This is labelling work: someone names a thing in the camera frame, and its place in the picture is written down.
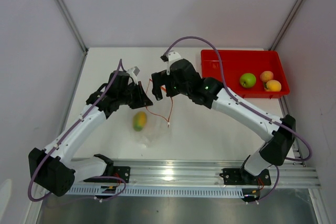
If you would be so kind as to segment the green yellow mango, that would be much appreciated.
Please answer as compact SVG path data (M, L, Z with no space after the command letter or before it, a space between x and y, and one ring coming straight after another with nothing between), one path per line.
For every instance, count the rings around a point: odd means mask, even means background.
M142 131L147 124L147 115L145 112L137 112L132 119L132 127L136 132Z

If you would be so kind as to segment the clear zip bag orange zipper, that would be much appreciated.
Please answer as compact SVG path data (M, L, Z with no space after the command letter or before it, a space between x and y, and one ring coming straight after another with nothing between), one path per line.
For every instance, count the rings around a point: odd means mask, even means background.
M131 110L128 113L130 132L133 140L145 147L152 147L160 142L164 137L168 136L171 127L171 118L173 112L173 99L166 96L166 88L161 87L163 99L157 101L151 93L152 79L149 79L145 92L153 101L152 106ZM147 115L147 124L145 128L136 132L132 127L133 116L143 111Z

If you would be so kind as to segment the green apple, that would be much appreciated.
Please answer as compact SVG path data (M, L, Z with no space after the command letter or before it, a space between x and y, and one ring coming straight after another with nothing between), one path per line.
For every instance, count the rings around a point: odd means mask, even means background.
M250 89L256 84L256 77L252 73L245 73L240 76L239 83L243 88Z

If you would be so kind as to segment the orange yellow peach with leaf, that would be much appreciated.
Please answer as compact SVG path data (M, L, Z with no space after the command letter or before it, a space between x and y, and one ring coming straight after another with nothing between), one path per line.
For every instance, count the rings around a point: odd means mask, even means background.
M281 88L281 83L277 80L269 80L264 83L264 89L268 92L280 92Z

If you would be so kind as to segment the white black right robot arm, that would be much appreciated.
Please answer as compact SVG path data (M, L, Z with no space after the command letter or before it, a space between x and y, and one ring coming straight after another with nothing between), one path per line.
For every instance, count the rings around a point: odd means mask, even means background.
M230 116L264 141L253 155L244 160L240 168L239 176L244 183L251 184L266 168L284 163L295 139L296 121L293 117L268 115L233 93L219 80L202 78L186 59L175 61L169 68L155 72L151 77L152 93L157 100L163 98L161 87L165 86L168 97L183 94L197 105Z

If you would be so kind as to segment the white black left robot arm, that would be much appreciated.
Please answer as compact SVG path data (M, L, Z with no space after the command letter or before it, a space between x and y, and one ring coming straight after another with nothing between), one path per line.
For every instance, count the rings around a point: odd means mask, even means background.
M74 183L87 180L110 181L114 176L113 161L102 154L81 161L73 156L87 137L120 106L131 109L152 106L142 84L137 80L138 67L114 71L108 83L92 93L75 123L44 149L34 148L28 155L31 181L50 193L63 196Z

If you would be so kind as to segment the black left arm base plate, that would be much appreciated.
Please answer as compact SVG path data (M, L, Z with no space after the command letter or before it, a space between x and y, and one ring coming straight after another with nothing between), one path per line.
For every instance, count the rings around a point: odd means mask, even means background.
M113 179L111 177L119 177L123 179L126 183L129 182L131 174L131 167L129 166L114 166L113 168L108 168L103 175L99 178L89 178L84 180L86 183L122 183L118 179Z

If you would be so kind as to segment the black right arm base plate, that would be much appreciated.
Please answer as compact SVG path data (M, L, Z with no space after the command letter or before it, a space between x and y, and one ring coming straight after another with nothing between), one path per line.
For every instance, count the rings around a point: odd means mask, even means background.
M268 169L264 169L258 176L254 176L240 168L223 168L219 176L223 179L225 185L271 185Z

